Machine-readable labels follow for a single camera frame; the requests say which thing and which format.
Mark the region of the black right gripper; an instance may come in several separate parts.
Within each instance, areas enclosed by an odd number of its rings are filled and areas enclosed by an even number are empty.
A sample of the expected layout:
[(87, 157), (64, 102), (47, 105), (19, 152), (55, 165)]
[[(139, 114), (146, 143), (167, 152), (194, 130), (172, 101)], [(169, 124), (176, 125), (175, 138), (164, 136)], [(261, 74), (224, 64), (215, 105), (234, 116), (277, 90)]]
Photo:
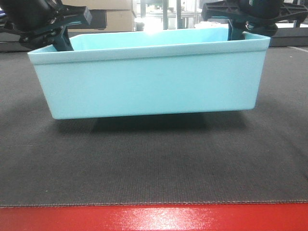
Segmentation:
[(283, 0), (220, 0), (204, 3), (202, 18), (228, 19), (228, 40), (244, 40), (244, 32), (274, 36), (276, 23), (294, 20), (296, 27), (305, 21), (308, 9), (305, 5), (285, 3)]

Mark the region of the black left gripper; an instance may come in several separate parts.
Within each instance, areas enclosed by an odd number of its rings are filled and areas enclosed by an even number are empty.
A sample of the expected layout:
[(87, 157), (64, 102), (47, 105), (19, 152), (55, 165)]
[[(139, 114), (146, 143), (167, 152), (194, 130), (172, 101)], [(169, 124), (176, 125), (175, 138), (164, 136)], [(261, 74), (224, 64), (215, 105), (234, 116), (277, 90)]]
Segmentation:
[(86, 6), (60, 0), (2, 0), (0, 8), (0, 31), (19, 35), (19, 43), (27, 48), (53, 45), (57, 51), (73, 51), (67, 27), (92, 21)]

